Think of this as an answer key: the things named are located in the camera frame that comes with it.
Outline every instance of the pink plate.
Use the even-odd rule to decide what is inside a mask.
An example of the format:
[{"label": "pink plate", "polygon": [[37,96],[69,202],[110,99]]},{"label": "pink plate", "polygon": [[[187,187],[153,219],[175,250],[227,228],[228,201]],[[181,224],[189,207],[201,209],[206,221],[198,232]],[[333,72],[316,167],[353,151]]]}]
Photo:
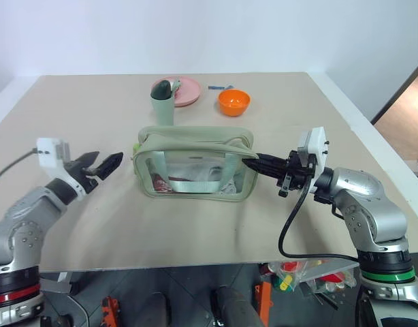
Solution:
[{"label": "pink plate", "polygon": [[175,107],[188,106],[189,104],[197,101],[200,94],[202,94],[200,84],[192,78],[186,76],[169,76],[157,80],[153,85],[156,85],[162,80],[168,80],[171,84],[173,84],[175,80],[180,80],[182,83],[177,89],[176,96],[174,98]]}]

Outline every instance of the orange stand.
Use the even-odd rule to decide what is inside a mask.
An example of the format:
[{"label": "orange stand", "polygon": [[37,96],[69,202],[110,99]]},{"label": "orange stand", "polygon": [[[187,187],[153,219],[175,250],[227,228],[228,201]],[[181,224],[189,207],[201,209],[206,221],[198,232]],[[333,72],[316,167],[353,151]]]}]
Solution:
[{"label": "orange stand", "polygon": [[255,296],[257,301],[257,313],[265,327],[268,327],[270,321],[270,307],[274,305],[271,301],[271,284],[263,281],[255,286]]},{"label": "orange stand", "polygon": [[118,301],[115,298],[106,296],[101,301],[101,311],[103,312],[103,321],[100,327],[120,327],[118,323],[118,312],[120,307]]}]

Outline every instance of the table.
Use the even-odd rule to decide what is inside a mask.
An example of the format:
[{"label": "table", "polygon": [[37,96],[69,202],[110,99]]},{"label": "table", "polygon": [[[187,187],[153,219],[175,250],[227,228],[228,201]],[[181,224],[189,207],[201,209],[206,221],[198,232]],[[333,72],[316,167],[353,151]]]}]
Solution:
[{"label": "table", "polygon": [[[132,146],[138,132],[155,124],[149,92],[161,75],[42,76],[0,124],[0,169],[35,146],[38,137],[70,144],[71,157],[101,151],[99,161],[124,151],[121,167],[83,202],[73,203],[49,231],[42,271],[92,270],[267,262],[282,260],[281,227],[298,195],[277,195],[275,180],[258,178],[243,202],[153,199],[133,174]],[[302,131],[324,126],[330,141],[327,165],[365,170],[383,183],[387,196],[408,217],[411,251],[418,251],[418,217],[349,124],[306,73],[196,74],[202,96],[177,108],[176,125],[241,126],[255,136],[253,149],[287,157]],[[229,85],[251,96],[239,117],[222,115],[218,91]],[[0,180],[0,218],[28,190],[48,177],[30,157]],[[309,196],[285,240],[294,253],[356,255],[343,221],[330,206]]]}]

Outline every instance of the sage green bag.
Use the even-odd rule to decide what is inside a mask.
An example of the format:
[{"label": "sage green bag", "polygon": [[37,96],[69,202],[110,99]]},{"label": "sage green bag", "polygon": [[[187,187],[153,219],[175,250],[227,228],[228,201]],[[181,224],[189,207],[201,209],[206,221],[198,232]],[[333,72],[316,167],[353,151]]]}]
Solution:
[{"label": "sage green bag", "polygon": [[258,158],[253,135],[239,127],[146,127],[133,147],[133,166],[152,197],[242,201],[257,173],[242,163]]}]

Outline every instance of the orange bowl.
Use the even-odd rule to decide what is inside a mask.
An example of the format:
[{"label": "orange bowl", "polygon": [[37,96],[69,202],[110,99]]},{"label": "orange bowl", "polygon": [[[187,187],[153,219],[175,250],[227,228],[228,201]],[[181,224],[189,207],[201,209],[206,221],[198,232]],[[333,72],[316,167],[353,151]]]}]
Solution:
[{"label": "orange bowl", "polygon": [[218,96],[220,109],[227,116],[240,116],[250,104],[250,96],[237,89],[224,90]]}]

